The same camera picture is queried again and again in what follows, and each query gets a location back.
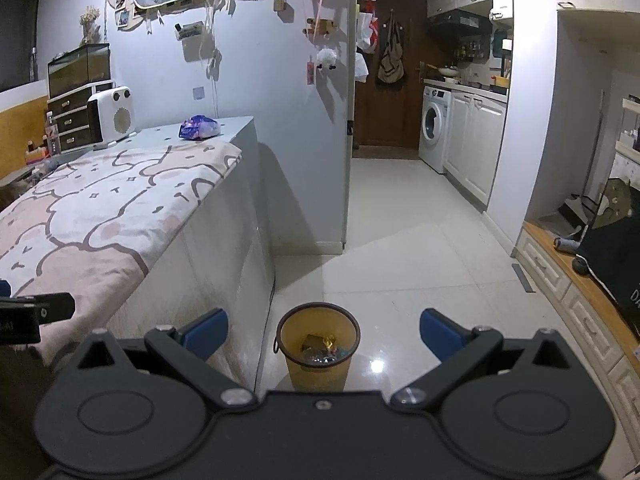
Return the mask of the yellow round trash bin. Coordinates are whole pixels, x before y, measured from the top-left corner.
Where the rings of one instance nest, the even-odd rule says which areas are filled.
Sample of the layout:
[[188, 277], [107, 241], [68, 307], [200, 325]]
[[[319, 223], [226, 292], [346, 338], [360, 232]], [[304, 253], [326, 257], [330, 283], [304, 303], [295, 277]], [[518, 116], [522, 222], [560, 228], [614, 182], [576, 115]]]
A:
[[273, 352], [281, 352], [297, 392], [341, 392], [361, 340], [356, 318], [328, 302], [308, 302], [280, 319]]

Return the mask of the pink patterned bed blanket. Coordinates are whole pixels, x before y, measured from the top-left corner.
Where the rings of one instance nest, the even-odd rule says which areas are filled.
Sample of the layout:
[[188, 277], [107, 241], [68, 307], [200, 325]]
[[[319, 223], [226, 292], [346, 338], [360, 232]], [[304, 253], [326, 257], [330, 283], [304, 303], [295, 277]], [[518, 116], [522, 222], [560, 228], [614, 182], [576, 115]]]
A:
[[125, 148], [70, 162], [1, 214], [1, 277], [15, 296], [68, 292], [75, 313], [44, 326], [45, 363], [105, 325], [242, 152], [223, 140]]

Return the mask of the grey bed base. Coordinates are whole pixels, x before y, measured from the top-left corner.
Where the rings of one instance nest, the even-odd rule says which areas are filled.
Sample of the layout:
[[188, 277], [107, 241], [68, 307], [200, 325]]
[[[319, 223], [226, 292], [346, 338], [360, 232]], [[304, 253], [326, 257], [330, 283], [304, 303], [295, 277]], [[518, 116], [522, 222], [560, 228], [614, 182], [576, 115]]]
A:
[[221, 308], [229, 335], [209, 365], [253, 389], [274, 287], [253, 118], [224, 118], [220, 137], [241, 150], [239, 165], [196, 207], [107, 328], [118, 338], [139, 338], [157, 325], [181, 327]]

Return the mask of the brown cardboard box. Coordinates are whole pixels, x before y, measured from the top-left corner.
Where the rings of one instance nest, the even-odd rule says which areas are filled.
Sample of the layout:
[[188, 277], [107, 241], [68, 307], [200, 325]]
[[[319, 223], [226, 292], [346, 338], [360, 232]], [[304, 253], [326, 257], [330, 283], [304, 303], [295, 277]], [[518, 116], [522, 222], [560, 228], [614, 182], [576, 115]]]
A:
[[303, 354], [321, 354], [324, 356], [331, 349], [331, 341], [325, 336], [308, 334], [300, 345]]

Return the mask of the grey cylinder on cabinet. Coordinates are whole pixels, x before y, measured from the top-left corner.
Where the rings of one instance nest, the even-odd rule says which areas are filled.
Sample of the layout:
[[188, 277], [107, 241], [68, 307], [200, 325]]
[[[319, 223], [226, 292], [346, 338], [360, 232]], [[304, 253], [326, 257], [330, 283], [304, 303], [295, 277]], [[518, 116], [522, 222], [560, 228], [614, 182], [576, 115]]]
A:
[[553, 248], [557, 252], [562, 252], [562, 254], [575, 255], [579, 246], [578, 240], [572, 240], [571, 238], [558, 236], [553, 240]]

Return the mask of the white wood-top low cabinet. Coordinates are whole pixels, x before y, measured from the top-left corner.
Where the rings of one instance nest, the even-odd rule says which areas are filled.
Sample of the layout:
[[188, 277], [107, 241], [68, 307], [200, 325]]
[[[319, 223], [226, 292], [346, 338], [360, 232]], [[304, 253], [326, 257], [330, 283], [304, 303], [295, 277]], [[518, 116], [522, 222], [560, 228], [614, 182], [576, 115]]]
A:
[[548, 231], [523, 224], [515, 257], [552, 303], [598, 376], [639, 455], [639, 343], [602, 289], [573, 271]]

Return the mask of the black television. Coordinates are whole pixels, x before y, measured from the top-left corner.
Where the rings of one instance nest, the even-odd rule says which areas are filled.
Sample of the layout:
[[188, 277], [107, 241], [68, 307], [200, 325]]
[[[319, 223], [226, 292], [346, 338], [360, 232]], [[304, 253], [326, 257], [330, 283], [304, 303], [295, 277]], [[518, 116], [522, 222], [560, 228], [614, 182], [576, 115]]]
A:
[[576, 256], [639, 339], [639, 190], [609, 178]]

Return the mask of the white box appliance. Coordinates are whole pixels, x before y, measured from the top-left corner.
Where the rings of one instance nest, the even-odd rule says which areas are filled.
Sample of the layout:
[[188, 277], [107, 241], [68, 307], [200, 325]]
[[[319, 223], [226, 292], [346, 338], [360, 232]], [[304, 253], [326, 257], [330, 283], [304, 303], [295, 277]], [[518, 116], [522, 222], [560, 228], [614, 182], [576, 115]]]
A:
[[118, 142], [136, 132], [134, 99], [126, 86], [96, 92], [87, 101], [88, 123], [93, 140]]

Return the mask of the purple plastic bag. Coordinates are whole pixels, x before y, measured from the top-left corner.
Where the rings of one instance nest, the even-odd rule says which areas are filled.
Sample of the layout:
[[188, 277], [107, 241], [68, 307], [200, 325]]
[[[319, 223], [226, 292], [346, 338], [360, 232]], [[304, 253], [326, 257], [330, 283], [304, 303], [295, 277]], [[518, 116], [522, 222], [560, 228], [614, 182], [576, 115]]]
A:
[[221, 135], [221, 125], [213, 118], [195, 115], [180, 125], [178, 136], [182, 140], [201, 141]]

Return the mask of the white kitchen cabinets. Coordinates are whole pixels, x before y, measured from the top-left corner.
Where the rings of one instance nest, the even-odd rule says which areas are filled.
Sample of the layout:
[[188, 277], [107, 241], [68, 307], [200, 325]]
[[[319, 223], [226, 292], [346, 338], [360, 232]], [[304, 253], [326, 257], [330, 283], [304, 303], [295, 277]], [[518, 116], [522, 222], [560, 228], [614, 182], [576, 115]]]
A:
[[453, 91], [444, 166], [484, 207], [489, 203], [502, 144], [506, 103]]

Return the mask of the dark drawer chest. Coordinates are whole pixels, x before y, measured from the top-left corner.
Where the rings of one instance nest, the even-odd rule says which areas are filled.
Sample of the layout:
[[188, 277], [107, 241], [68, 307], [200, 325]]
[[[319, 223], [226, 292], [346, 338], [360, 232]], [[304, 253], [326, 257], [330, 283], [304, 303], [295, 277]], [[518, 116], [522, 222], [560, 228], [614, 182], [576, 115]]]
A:
[[48, 63], [48, 111], [58, 129], [61, 152], [96, 143], [91, 133], [88, 99], [115, 87], [109, 44], [86, 44]]

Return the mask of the white washing machine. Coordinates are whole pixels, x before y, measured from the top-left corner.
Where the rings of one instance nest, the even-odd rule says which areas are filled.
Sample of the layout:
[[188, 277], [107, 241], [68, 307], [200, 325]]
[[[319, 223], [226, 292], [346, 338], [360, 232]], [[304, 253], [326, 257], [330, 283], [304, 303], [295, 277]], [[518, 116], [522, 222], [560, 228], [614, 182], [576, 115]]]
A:
[[433, 86], [423, 90], [419, 157], [438, 174], [445, 173], [451, 92]]

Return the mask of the brown hanging bag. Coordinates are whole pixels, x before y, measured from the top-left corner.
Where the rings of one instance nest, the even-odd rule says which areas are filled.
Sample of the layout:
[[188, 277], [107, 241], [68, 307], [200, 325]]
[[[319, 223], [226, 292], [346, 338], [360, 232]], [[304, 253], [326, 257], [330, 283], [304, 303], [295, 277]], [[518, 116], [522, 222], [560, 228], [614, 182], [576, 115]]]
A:
[[405, 66], [404, 28], [397, 21], [394, 10], [390, 10], [390, 17], [383, 24], [383, 32], [386, 36], [378, 60], [376, 82], [396, 86], [405, 78]]

